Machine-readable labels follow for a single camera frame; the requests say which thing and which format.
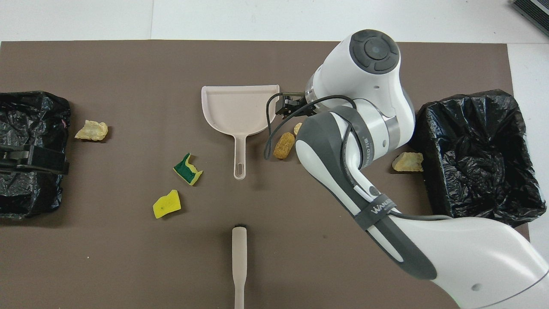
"dustpan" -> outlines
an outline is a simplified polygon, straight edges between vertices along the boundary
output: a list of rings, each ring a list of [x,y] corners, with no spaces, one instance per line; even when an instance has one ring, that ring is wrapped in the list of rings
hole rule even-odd
[[[279,93],[278,85],[204,86],[202,111],[206,121],[217,131],[234,137],[234,177],[246,177],[246,137],[267,127],[265,104]],[[269,106],[269,121],[275,118],[275,104]]]

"white floor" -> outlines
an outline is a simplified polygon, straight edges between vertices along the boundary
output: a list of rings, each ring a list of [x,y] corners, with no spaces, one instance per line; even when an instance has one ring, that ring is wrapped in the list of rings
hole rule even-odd
[[[339,41],[360,29],[405,42],[507,43],[536,177],[549,196],[549,37],[508,0],[0,0],[0,41]],[[549,260],[549,214],[530,233]]]

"yellow sponge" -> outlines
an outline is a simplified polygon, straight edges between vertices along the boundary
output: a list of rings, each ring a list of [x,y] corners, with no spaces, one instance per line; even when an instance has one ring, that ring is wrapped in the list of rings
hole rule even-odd
[[[186,154],[183,160],[173,167],[173,170],[189,185],[193,186],[197,182],[200,175],[202,175],[203,170],[198,171],[194,165],[190,164],[190,158],[191,153]]]
[[[181,209],[181,203],[179,201],[179,194],[177,194],[177,190],[171,190],[168,195],[162,196],[153,205],[154,217],[156,219],[179,209]]]

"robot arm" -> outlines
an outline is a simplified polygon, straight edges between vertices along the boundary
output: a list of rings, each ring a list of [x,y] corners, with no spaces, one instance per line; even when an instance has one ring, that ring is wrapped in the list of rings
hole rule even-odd
[[[400,51],[362,30],[342,41],[312,76],[306,98],[331,99],[303,122],[301,164],[404,271],[432,280],[462,308],[547,308],[549,265],[512,228],[484,218],[408,216],[360,172],[405,144],[413,109],[400,85]]]

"trash bin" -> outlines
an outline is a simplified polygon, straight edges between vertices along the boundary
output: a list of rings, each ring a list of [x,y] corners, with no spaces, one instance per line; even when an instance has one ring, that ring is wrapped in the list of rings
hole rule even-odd
[[[58,209],[62,175],[9,171],[13,159],[4,156],[6,149],[32,145],[41,150],[37,161],[43,166],[51,153],[56,158],[62,153],[63,164],[70,114],[68,101],[51,93],[0,93],[0,217],[22,219]]]
[[[517,101],[501,90],[425,104],[410,141],[435,214],[516,227],[545,212]]]

